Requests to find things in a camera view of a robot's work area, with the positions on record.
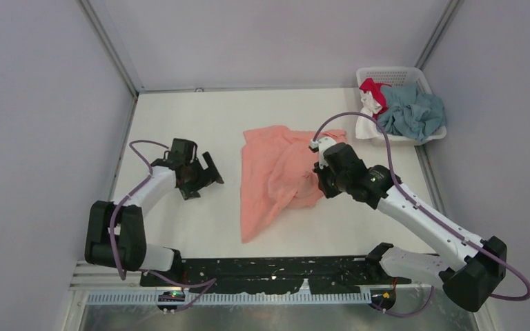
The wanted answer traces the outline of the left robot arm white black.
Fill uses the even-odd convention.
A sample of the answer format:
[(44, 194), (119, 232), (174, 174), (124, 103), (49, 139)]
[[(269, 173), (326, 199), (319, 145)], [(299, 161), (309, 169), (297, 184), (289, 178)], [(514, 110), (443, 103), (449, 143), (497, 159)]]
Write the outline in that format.
[(201, 189), (224, 180), (209, 152), (198, 155), (198, 146), (188, 139), (161, 144), (164, 153), (149, 161), (138, 149), (129, 148), (143, 161), (146, 176), (134, 188), (110, 201), (96, 201), (90, 208), (84, 259), (92, 265), (127, 272), (167, 272), (181, 263), (179, 250), (147, 241), (145, 216), (168, 193), (177, 190), (183, 200), (197, 199)]

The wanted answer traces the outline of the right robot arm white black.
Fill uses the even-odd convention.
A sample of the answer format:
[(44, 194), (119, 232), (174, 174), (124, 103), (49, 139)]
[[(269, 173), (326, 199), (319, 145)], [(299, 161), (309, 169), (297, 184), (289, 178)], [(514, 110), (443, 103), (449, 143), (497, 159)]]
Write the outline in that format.
[(366, 166), (347, 143), (323, 137), (309, 148), (319, 157), (313, 171), (326, 198), (346, 193), (401, 223), (435, 251), (420, 254), (381, 243), (368, 255), (380, 272), (439, 288), (469, 312), (477, 312), (492, 296), (507, 272), (504, 241), (462, 229), (425, 205), (389, 168)]

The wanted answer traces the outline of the pink t shirt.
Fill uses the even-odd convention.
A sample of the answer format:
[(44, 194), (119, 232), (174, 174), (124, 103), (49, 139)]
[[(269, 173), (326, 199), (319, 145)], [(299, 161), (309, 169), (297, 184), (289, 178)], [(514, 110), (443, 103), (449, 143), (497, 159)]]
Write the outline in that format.
[(243, 132), (240, 186), (242, 243), (267, 229), (285, 209), (312, 208), (324, 194), (309, 143), (314, 131), (269, 126)]

